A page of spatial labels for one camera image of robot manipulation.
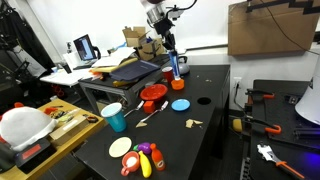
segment toy banana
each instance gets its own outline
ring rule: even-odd
[[[152,173],[151,164],[147,156],[144,155],[142,151],[139,151],[139,154],[140,154],[140,165],[141,165],[143,177],[148,178]]]

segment white plate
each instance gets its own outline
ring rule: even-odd
[[[115,140],[110,148],[109,148],[109,154],[111,157],[120,157],[126,154],[132,145],[131,139],[128,137],[122,137],[117,140]]]

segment table surface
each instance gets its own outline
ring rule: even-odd
[[[40,78],[40,81],[65,86],[74,86],[78,84],[79,79],[86,77],[91,77],[89,69],[74,70],[70,74],[61,69],[57,73],[52,73],[48,76]]]
[[[61,110],[72,110],[76,109],[78,107],[73,106],[72,104],[69,104],[65,101],[62,101],[60,99],[55,99],[52,102],[49,102],[38,109],[41,111],[44,111],[45,108],[50,106],[63,106]],[[88,111],[85,111],[81,109],[78,114],[91,114]],[[70,153],[75,147],[79,146],[86,138],[100,130],[105,124],[106,121],[98,117],[99,121],[97,123],[90,123],[88,126],[86,126],[81,132],[79,132],[77,135],[75,135],[73,138],[71,138],[69,141],[67,141],[62,146],[58,146],[56,148],[56,152],[50,156],[47,160],[45,160],[43,163],[41,163],[38,167],[36,167],[34,170],[32,170],[28,174],[24,174],[22,171],[20,171],[17,166],[14,166],[9,171],[4,172],[0,174],[0,179],[9,180],[9,179],[37,179],[40,177],[43,173],[45,173],[48,169],[50,169],[55,163],[57,163],[59,160],[61,160],[65,155]]]
[[[210,136],[209,141],[214,141],[219,122],[212,120],[213,111],[221,98],[223,86],[229,86],[229,84],[226,85],[226,79],[230,73],[229,65],[190,66],[190,68],[190,73],[183,77],[185,88],[174,91],[168,87],[167,94],[162,100],[156,102],[156,107],[159,108],[165,100],[168,100],[167,108],[148,119],[147,126],[135,127],[142,118],[147,116],[142,108],[126,117],[127,128],[124,132],[115,133],[111,126],[106,126],[90,137],[88,142],[75,153],[76,156],[105,179],[144,179],[141,168],[137,172],[130,173],[128,177],[121,176],[121,157],[111,158],[108,153],[114,140],[129,137],[132,140],[132,148],[138,143],[151,142],[156,143],[162,152],[166,169],[162,172],[157,171],[153,162],[150,161],[153,170],[151,179],[188,179],[195,168],[194,163],[199,154],[209,155],[209,149],[212,148],[206,147],[205,151],[201,149],[203,144],[207,144],[207,136]],[[211,102],[201,105],[198,103],[201,97],[208,97]],[[171,104],[177,99],[189,100],[190,108],[183,112],[174,111]],[[194,126],[189,129],[185,127],[188,119],[202,121],[203,124],[201,128]],[[197,168],[204,169],[205,162],[200,163],[200,166]]]
[[[293,136],[296,127],[315,127],[311,122],[297,117],[294,105],[285,100],[286,95],[302,96],[307,88],[308,82],[304,81],[276,81],[255,80],[254,88],[275,93],[275,99],[254,101],[253,117],[265,120],[271,124],[278,124],[282,128],[280,135],[274,138],[290,142],[320,147],[320,140],[298,140]],[[257,144],[263,141],[270,145],[275,155],[289,166],[309,179],[319,179],[320,153],[298,148],[267,138],[263,126],[254,124],[252,126],[250,174],[253,179],[292,179],[289,175],[277,168],[273,162],[266,162],[257,151]]]

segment orange toy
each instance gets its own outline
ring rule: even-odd
[[[155,143],[152,143],[150,145],[150,148],[152,150],[152,161],[154,163],[154,165],[156,166],[158,171],[162,171],[164,170],[164,168],[166,167],[164,160],[163,160],[163,156],[162,153],[159,151],[159,149],[157,149],[157,145]]]
[[[154,102],[153,101],[147,101],[143,104],[143,109],[145,113],[153,113],[154,110],[156,109]]]

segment small toy piece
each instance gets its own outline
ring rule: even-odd
[[[134,151],[142,151],[144,154],[151,154],[150,143],[144,142],[133,147]]]
[[[154,102],[153,101],[147,101],[146,103],[144,103],[143,105],[143,109],[145,113],[151,114],[154,112],[154,110],[156,109]]]
[[[152,173],[151,164],[147,156],[144,155],[142,151],[139,151],[139,155],[140,155],[140,165],[141,165],[142,175],[144,178],[148,178]]]
[[[162,171],[164,170],[164,168],[166,167],[164,160],[163,160],[163,156],[162,153],[160,152],[159,149],[157,149],[157,145],[155,143],[152,143],[150,145],[150,148],[152,149],[152,161],[154,163],[154,165],[156,166],[158,171]]]

